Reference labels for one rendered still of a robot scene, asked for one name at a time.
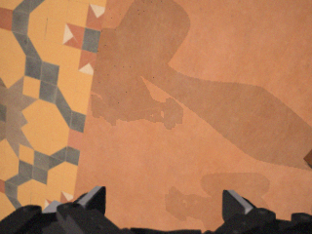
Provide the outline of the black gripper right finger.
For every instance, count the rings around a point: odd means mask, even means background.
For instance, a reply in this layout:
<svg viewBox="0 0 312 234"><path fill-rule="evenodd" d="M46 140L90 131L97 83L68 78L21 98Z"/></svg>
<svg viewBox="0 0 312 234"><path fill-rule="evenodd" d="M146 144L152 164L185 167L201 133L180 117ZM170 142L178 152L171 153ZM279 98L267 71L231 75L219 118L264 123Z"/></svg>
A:
<svg viewBox="0 0 312 234"><path fill-rule="evenodd" d="M214 232L207 230L203 234L312 234L311 214L293 213L291 220L277 219L274 212L257 208L243 198L234 190L223 190L224 223Z"/></svg>

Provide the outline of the brown rectangular tray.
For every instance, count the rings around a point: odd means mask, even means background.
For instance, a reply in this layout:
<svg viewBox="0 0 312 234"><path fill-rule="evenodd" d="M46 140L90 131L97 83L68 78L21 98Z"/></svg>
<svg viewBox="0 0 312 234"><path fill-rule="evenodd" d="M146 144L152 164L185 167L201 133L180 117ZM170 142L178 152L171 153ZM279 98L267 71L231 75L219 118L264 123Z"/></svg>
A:
<svg viewBox="0 0 312 234"><path fill-rule="evenodd" d="M312 165L312 150L303 158L307 163Z"/></svg>

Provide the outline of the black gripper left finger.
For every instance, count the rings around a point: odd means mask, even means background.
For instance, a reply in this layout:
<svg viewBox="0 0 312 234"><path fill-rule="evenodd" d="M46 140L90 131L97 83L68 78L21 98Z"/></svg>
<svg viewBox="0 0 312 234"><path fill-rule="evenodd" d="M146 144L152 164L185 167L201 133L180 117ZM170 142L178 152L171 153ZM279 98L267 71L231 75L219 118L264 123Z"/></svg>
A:
<svg viewBox="0 0 312 234"><path fill-rule="evenodd" d="M74 202L58 205L54 213L26 205L0 220L0 234L136 234L105 216L105 201L105 186L95 186Z"/></svg>

